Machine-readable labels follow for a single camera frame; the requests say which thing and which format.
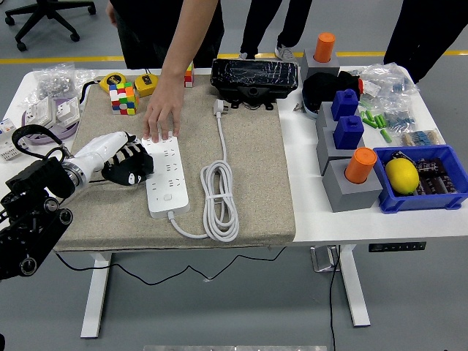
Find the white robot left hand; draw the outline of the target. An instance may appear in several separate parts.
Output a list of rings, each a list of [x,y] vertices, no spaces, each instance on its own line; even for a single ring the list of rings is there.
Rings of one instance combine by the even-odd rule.
[[[62,163],[73,184],[80,188],[95,172],[113,183],[130,186],[147,179],[153,161],[141,142],[127,132],[113,132],[91,140]]]

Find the person's hand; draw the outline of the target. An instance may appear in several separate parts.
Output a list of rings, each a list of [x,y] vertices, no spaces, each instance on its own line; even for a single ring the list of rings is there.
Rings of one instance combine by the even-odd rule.
[[[162,80],[156,86],[143,117],[143,139],[157,143],[162,137],[169,138],[170,127],[173,136],[178,137],[181,128],[181,110],[184,85]]]

